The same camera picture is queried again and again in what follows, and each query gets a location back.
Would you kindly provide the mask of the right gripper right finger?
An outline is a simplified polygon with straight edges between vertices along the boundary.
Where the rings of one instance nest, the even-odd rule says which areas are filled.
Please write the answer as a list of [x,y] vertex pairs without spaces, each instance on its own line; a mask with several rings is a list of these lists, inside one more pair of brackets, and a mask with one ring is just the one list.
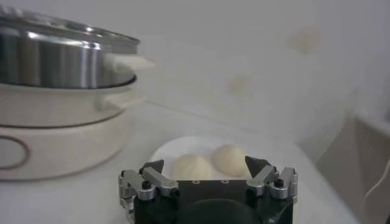
[[251,175],[246,181],[247,186],[255,192],[257,197],[263,196],[265,191],[277,200],[292,199],[297,203],[298,173],[293,167],[284,167],[281,172],[265,159],[245,156],[245,163]]

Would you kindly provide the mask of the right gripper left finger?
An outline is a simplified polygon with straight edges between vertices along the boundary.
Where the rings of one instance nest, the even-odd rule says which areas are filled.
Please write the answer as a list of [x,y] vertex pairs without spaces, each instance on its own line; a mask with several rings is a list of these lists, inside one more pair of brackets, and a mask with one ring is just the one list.
[[118,175],[119,204],[129,223],[135,223],[136,202],[152,203],[156,198],[179,200],[179,183],[162,175],[164,161],[145,163],[139,170],[123,170]]

